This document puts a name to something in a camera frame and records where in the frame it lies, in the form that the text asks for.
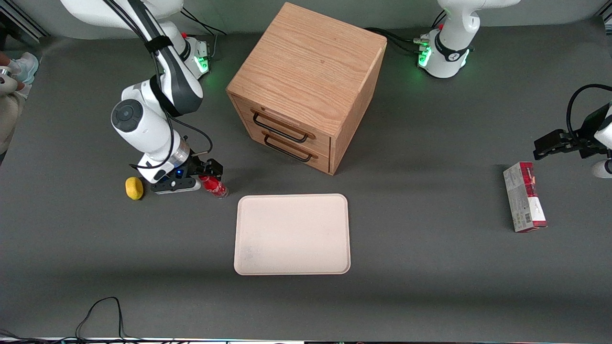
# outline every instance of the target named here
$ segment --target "red soda bottle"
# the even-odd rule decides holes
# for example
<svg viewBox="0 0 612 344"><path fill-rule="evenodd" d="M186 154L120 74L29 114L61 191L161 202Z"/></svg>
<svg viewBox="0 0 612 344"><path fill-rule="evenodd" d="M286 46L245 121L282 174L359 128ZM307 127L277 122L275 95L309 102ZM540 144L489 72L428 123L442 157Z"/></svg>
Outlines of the red soda bottle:
<svg viewBox="0 0 612 344"><path fill-rule="evenodd" d="M198 176L202 181L202 186L218 199L223 199L228 195L228 188L225 184L213 176Z"/></svg>

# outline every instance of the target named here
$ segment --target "beige tray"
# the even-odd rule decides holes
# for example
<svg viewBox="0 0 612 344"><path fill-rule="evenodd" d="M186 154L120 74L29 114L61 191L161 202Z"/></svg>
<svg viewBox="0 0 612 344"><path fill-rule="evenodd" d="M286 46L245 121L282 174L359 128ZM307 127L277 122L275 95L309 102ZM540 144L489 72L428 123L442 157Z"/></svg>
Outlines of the beige tray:
<svg viewBox="0 0 612 344"><path fill-rule="evenodd" d="M240 275L344 274L350 267L343 195L245 196L238 202L234 269Z"/></svg>

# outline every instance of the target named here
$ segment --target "drawer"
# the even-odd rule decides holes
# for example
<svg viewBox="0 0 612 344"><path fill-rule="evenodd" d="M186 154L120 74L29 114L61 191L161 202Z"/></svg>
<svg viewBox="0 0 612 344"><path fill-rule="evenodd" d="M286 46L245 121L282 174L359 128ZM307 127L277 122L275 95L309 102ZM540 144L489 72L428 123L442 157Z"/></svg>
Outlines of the drawer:
<svg viewBox="0 0 612 344"><path fill-rule="evenodd" d="M285 123L273 114L244 99L235 97L236 106L249 132L264 131L276 137L282 137L294 146L304 147L311 152L329 156L329 136L313 130L298 128L298 125Z"/></svg>
<svg viewBox="0 0 612 344"><path fill-rule="evenodd" d="M325 173L329 173L329 158L317 152L311 152L303 147L298 147L293 142L287 141L279 136L270 134L265 130L251 132L253 140L266 145L275 151L281 152L293 159L303 162Z"/></svg>

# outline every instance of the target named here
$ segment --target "black cable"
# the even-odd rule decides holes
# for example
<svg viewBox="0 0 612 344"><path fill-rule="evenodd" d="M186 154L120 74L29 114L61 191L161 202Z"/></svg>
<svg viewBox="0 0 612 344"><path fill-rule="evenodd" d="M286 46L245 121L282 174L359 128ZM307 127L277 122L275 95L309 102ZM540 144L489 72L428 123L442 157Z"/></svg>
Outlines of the black cable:
<svg viewBox="0 0 612 344"><path fill-rule="evenodd" d="M125 12L123 7L119 6L114 0L104 0L104 3L108 7L110 7L118 16L121 18L124 23L138 36L144 43L147 42L146 38L140 28L136 23L130 18L130 16Z"/></svg>
<svg viewBox="0 0 612 344"><path fill-rule="evenodd" d="M434 19L434 20L433 20L433 24L431 24L431 27L432 27L432 28L435 28L435 27L436 27L436 24L438 24L440 20L444 19L444 17L445 17L445 16L446 16L446 11L445 11L445 10L442 10L442 12L440 12L440 13L438 14L438 16L436 17L436 19Z"/></svg>
<svg viewBox="0 0 612 344"><path fill-rule="evenodd" d="M124 325L123 325L123 312L121 312L121 304L119 303L119 299L114 297L114 296L108 296L108 297L105 297L103 299L99 299L98 301L96 301L89 308L89 311L87 312L87 315L85 316L85 318L79 323L79 325L75 329L75 337L78 340L84 340L85 339L85 338L80 336L81 328L87 322L87 320L89 319L89 316L91 316L91 312L94 310L95 306L97 304L99 304L100 302L102 302L102 301L110 300L110 299L114 300L115 303L117 303L117 311L119 312L119 328L118 328L119 338L123 339L123 341L128 342L128 343L136 343L136 344L138 344L138 342L134 342L134 341L130 341L130 340L126 339L126 337L131 337L131 338L135 338L135 337L132 337L132 336L128 335L127 333L125 333L125 329L124 329Z"/></svg>
<svg viewBox="0 0 612 344"><path fill-rule="evenodd" d="M442 23L442 20L444 20L445 18L446 18L446 13L445 13L445 14L442 16L442 18L440 18L440 20L438 20L438 22L437 22L437 23L435 23L435 24L433 25L432 29L433 29L433 28L436 28L436 26L439 26L439 25L440 25L440 23Z"/></svg>
<svg viewBox="0 0 612 344"><path fill-rule="evenodd" d="M572 97L570 98L570 101L567 104L567 112L565 114L565 124L567 124L567 131L569 132L570 136L572 137L572 139L574 141L576 141L577 145L581 149L584 149L584 150L589 151L589 152L595 152L594 149L588 148L586 146L586 144L584 144L582 141L578 140L578 136L576 135L576 133L574 132L574 130L572 128L572 107L573 107L573 103L576 100L576 97L578 97L578 95L580 94L580 92L584 91L585 89L589 89L589 88L599 88L599 89L604 89L606 91L612 92L612 86L608 86L608 85L604 85L604 84L588 84L588 85L584 85L581 88L577 89L576 92L574 92L574 94L572 94Z"/></svg>
<svg viewBox="0 0 612 344"><path fill-rule="evenodd" d="M197 19L195 19L195 18L190 17L190 16L189 16L189 15L187 15L187 13L185 13L185 12L181 12L181 14L182 14L182 15L184 15L185 17L187 17L188 19L191 19L191 20L195 21L196 23L201 24L202 26L204 26L204 29L206 29L206 31L208 31L208 32L209 32L211 35L213 35L213 36L215 35L215 34L214 34L214 32L212 32L212 31L211 31L209 28L207 28L207 27L206 27L206 25L203 25L202 23L200 23L200 21L199 21L199 20L197 20Z"/></svg>
<svg viewBox="0 0 612 344"><path fill-rule="evenodd" d="M202 23L202 22L201 22L199 19L197 19L197 17L196 17L196 16L194 16L194 15L193 15L191 12L189 12L189 10L188 10L188 9L183 8L183 9L181 10L181 13L182 13L182 14L183 14L185 17L187 17L187 18L189 18L189 19L191 19L191 20L195 21L196 23L199 23L200 25L204 26L204 28L205 28L205 29L207 29L209 32L210 32L210 30L209 30L209 29L213 29L213 30L218 31L218 32L222 33L223 35L227 36L227 33L225 33L225 31L219 30L219 29L217 29L217 28L215 28L215 27L213 27L213 26L210 26L210 25L208 25L208 24Z"/></svg>
<svg viewBox="0 0 612 344"><path fill-rule="evenodd" d="M393 38L395 38L397 40L401 40L402 42L412 43L411 39L406 39L406 38L404 38L402 36L398 36L398 35L394 34L391 31L388 31L388 30L379 29L379 28L365 28L364 30L368 30L368 31L371 31L371 32L374 32L374 33L377 33L377 34L381 34L383 36L393 37Z"/></svg>
<svg viewBox="0 0 612 344"><path fill-rule="evenodd" d="M211 140L211 137L208 136L205 132L203 132L202 130L200 130L200 129L192 126L192 125L189 125L187 123L181 122L181 121L179 121L178 119L176 119L174 117L170 117L170 119L172 119L174 122L177 122L178 124L180 124L180 125L182 125L184 127L187 127L187 128L189 128L189 129L191 129L193 131L196 131L196 132L202 134L202 136L204 136L208 140L208 145L209 145L208 150L206 152L204 152L203 154L208 154L208 153L210 153L212 151L212 140Z"/></svg>
<svg viewBox="0 0 612 344"><path fill-rule="evenodd" d="M420 52L417 50L411 50L408 49L406 47L404 47L403 45L401 45L399 42L397 42L396 40L400 40L404 43L412 43L412 40L400 37L396 34L394 34L393 32L387 31L387 30L383 30L383 29L379 29L379 28L365 28L365 30L374 32L375 34L379 34L382 35L384 37L387 38L388 41L390 41L391 43L395 44L399 49L402 49L403 51L407 51L408 53L413 53L413 54L419 54Z"/></svg>

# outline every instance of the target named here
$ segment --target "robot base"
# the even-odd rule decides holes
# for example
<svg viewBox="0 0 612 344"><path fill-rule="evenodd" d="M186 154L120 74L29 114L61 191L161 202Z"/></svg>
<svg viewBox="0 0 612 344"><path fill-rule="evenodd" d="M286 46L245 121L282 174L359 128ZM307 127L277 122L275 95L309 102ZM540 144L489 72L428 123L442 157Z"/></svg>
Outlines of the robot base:
<svg viewBox="0 0 612 344"><path fill-rule="evenodd" d="M429 33L421 35L420 38L433 42L434 40L432 38L435 38L439 32L440 30L438 29L431 30ZM435 44L429 44L419 55L417 66L425 69L427 73L436 78L446 79L459 72L459 69L465 65L468 54L469 50L467 50L463 56L457 54L457 59L455 61L447 61Z"/></svg>
<svg viewBox="0 0 612 344"><path fill-rule="evenodd" d="M208 46L206 42L201 42L193 37L186 38L185 42L189 44L190 54L184 63L193 76L199 79L209 71Z"/></svg>

